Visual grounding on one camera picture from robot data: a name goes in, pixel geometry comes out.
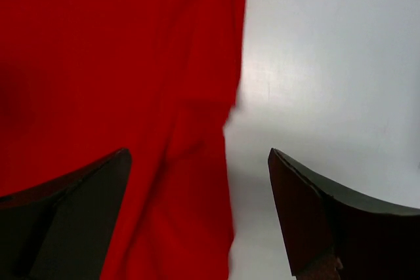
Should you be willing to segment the red t-shirt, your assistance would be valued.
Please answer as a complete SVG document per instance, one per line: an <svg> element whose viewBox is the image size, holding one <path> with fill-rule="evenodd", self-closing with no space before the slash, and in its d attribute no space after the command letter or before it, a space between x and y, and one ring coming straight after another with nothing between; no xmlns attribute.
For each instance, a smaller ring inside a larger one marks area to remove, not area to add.
<svg viewBox="0 0 420 280"><path fill-rule="evenodd" d="M1 197L120 149L99 279L228 279L245 0L1 0Z"/></svg>

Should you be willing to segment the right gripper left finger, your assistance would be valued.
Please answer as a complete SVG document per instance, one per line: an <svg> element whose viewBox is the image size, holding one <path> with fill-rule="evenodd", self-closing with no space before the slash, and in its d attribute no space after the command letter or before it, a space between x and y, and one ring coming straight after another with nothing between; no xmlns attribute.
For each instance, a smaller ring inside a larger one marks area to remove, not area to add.
<svg viewBox="0 0 420 280"><path fill-rule="evenodd" d="M2 279L99 279L131 171L127 149L1 197Z"/></svg>

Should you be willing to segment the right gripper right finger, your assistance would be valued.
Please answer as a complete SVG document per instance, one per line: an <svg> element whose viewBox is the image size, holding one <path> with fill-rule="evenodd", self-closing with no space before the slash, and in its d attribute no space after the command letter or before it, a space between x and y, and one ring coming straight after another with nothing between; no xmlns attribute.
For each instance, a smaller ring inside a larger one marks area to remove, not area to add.
<svg viewBox="0 0 420 280"><path fill-rule="evenodd" d="M352 190L271 149L270 183L296 279L418 279L419 210Z"/></svg>

